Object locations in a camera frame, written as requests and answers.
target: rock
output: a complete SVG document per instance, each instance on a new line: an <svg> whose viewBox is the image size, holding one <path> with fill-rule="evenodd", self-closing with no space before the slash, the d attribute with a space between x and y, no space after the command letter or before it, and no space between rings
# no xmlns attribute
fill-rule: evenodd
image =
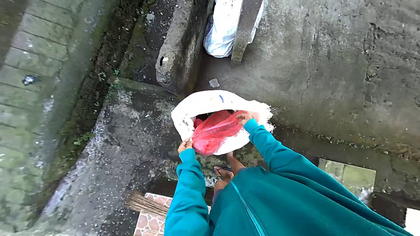
<svg viewBox="0 0 420 236"><path fill-rule="evenodd" d="M220 87L220 84L219 84L219 82L217 81L217 79L211 79L211 80L209 81L209 84L210 84L210 86L211 86L212 88L218 88L218 87Z"/></svg>
<svg viewBox="0 0 420 236"><path fill-rule="evenodd" d="M155 15L153 15L153 14L147 14L146 19L148 21L154 21L155 20Z"/></svg>

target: broom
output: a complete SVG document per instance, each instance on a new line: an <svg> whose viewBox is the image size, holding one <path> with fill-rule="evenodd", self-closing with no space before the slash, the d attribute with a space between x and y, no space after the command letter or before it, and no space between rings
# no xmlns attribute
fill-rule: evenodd
<svg viewBox="0 0 420 236"><path fill-rule="evenodd" d="M166 217L166 214L168 213L168 209L165 206L160 205L157 202L154 202L148 198L145 198L144 194L142 194L139 191L133 191L128 197L126 204L128 207L132 210L138 211L138 212L146 212L151 213L154 215L159 215L162 217Z"/></svg>

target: white bag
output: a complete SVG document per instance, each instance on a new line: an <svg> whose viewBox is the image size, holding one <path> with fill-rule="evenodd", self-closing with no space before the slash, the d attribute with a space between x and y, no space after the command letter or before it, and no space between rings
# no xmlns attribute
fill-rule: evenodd
<svg viewBox="0 0 420 236"><path fill-rule="evenodd" d="M217 58L232 54L241 8L242 0L216 0L214 13L209 17L203 42L208 54ZM263 15L263 9L264 1L252 28L251 41L248 44L254 40L255 31Z"/></svg>
<svg viewBox="0 0 420 236"><path fill-rule="evenodd" d="M265 103L248 101L240 96L224 90L208 90L196 92L182 100L172 111L171 116L181 140L191 137L194 132L194 120L197 115L220 110L244 110L257 112L260 115L259 125L267 131L274 126L268 122L273 116L271 108ZM214 155L222 155L243 147L249 142L249 133L242 128L238 135L227 137Z"/></svg>

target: left hand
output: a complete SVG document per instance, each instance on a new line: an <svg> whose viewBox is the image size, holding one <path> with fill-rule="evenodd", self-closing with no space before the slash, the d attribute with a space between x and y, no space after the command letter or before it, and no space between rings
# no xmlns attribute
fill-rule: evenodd
<svg viewBox="0 0 420 236"><path fill-rule="evenodd" d="M187 138L186 140L182 141L181 145L178 148L178 153L183 152L186 149L192 148L192 139Z"/></svg>

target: small plant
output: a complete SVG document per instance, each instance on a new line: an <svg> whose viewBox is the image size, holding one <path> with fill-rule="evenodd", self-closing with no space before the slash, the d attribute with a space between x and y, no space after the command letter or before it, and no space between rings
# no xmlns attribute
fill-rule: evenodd
<svg viewBox="0 0 420 236"><path fill-rule="evenodd" d="M122 90L124 87L119 85L118 83L112 83L109 86L108 94L106 95L106 98L111 98L114 94L117 94L118 91Z"/></svg>
<svg viewBox="0 0 420 236"><path fill-rule="evenodd" d="M94 136L95 136L94 133L91 133L91 132L85 133L82 137L78 138L73 144L79 146Z"/></svg>
<svg viewBox="0 0 420 236"><path fill-rule="evenodd" d="M118 69L114 69L114 73L113 73L113 75L118 76L119 74L120 74L120 70L118 70Z"/></svg>

